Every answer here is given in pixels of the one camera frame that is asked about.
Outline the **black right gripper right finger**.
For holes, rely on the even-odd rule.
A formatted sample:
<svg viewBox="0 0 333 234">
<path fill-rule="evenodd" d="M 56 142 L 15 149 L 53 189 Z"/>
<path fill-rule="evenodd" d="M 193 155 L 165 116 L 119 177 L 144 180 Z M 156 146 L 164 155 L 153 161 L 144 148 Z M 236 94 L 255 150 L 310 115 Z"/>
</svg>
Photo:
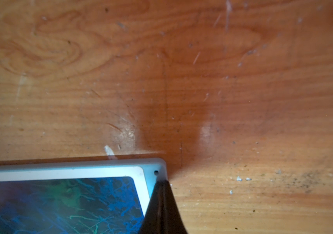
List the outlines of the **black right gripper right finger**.
<svg viewBox="0 0 333 234">
<path fill-rule="evenodd" d="M 162 233 L 188 234 L 180 216 L 170 183 L 163 182 Z"/>
</svg>

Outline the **blue tablet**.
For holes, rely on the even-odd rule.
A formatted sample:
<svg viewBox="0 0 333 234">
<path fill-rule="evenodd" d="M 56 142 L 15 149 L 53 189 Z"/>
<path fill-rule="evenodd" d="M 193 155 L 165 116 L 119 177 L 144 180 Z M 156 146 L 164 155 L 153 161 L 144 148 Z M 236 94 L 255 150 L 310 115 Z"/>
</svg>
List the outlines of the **blue tablet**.
<svg viewBox="0 0 333 234">
<path fill-rule="evenodd" d="M 136 234 L 162 159 L 0 166 L 0 234 Z"/>
</svg>

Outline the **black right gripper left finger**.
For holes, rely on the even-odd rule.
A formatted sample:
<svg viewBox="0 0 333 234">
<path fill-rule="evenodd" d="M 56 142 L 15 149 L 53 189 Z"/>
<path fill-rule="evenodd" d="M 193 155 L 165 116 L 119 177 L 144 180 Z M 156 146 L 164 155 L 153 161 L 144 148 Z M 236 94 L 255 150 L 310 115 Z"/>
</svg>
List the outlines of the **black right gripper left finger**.
<svg viewBox="0 0 333 234">
<path fill-rule="evenodd" d="M 139 234 L 163 233 L 163 182 L 155 184 Z"/>
</svg>

